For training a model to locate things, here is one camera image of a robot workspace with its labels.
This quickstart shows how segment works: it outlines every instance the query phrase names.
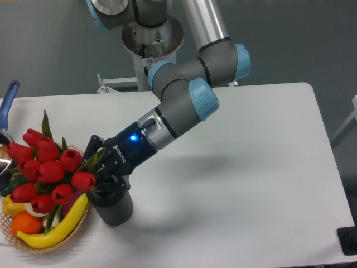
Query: gray wall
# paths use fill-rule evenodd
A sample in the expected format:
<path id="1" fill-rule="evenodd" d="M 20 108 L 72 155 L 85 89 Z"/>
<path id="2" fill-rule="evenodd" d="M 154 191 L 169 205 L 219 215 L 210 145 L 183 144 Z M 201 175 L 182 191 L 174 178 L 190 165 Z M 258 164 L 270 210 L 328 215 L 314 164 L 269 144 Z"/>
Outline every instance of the gray wall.
<path id="1" fill-rule="evenodd" d="M 250 51 L 242 85 L 307 82 L 329 136 L 357 95 L 357 1 L 219 1 L 234 42 Z M 185 30 L 178 62 L 197 56 L 183 8 L 171 12 Z M 95 93 L 103 79 L 134 76 L 121 29 L 99 31 L 84 0 L 0 2 L 0 98 L 8 83 L 19 97 Z M 355 189 L 357 130 L 334 151 L 342 180 Z"/>

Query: light blue joint cap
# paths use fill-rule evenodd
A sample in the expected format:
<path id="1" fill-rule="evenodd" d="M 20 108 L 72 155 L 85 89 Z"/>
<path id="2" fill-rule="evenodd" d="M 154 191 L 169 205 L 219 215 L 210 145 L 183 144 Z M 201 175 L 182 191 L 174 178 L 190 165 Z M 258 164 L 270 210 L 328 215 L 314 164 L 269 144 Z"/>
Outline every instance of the light blue joint cap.
<path id="1" fill-rule="evenodd" d="M 238 63 L 233 81 L 247 76 L 252 68 L 248 50 L 242 44 L 234 44 L 237 49 Z"/>
<path id="2" fill-rule="evenodd" d="M 216 94 L 203 78 L 198 77 L 190 81 L 189 91 L 195 110 L 202 121 L 219 108 Z"/>
<path id="3" fill-rule="evenodd" d="M 168 64 L 168 63 L 174 64 L 174 63 L 172 63 L 172 62 L 170 62 L 170 61 L 168 61 L 168 60 L 160 60 L 160 61 L 156 62 L 156 63 L 153 65 L 153 67 L 150 68 L 150 71 L 149 71 L 149 73 L 147 74 L 147 81 L 148 81 L 148 83 L 149 83 L 149 86 L 151 87 L 151 90 L 153 90 L 153 88 L 152 88 L 152 82 L 153 82 L 153 80 L 154 80 L 154 76 L 155 76 L 156 72 L 157 72 L 161 67 L 163 67 L 165 64 Z"/>
<path id="4" fill-rule="evenodd" d="M 92 16 L 92 18 L 94 19 L 94 23 L 96 24 L 96 26 L 102 30 L 102 31 L 106 31 L 109 30 L 108 28 L 106 28 L 106 26 L 100 21 L 97 13 L 95 13 L 93 6 L 91 5 L 91 0 L 87 0 L 87 6 L 89 8 L 90 14 Z"/>

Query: blue pan handle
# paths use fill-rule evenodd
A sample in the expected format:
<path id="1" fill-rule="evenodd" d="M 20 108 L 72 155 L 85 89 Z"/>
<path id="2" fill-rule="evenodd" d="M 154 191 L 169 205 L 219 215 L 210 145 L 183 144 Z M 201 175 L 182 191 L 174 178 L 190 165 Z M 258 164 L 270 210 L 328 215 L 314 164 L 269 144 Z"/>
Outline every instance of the blue pan handle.
<path id="1" fill-rule="evenodd" d="M 0 130 L 7 130 L 7 116 L 19 86 L 20 83 L 14 80 L 6 91 L 6 95 L 0 106 Z"/>

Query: blue led light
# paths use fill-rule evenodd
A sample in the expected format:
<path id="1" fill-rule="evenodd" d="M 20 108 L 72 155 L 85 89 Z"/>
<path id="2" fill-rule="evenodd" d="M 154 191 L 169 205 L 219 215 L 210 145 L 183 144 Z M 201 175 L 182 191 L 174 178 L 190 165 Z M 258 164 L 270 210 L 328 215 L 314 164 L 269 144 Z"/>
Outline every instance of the blue led light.
<path id="1" fill-rule="evenodd" d="M 131 135 L 130 136 L 130 140 L 131 141 L 138 141 L 139 140 L 139 137 L 137 135 Z"/>

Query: yellow bell pepper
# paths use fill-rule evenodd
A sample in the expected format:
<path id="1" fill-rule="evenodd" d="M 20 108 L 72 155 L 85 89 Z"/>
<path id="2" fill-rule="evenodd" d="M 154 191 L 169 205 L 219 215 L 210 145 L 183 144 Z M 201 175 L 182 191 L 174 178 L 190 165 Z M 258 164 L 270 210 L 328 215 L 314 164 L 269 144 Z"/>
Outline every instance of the yellow bell pepper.
<path id="1" fill-rule="evenodd" d="M 25 206 L 22 203 L 14 203 L 10 199 L 10 195 L 6 195 L 4 199 L 1 201 L 2 203 L 2 211 L 4 214 L 9 215 L 11 217 L 16 217 L 22 212 L 25 212 Z"/>

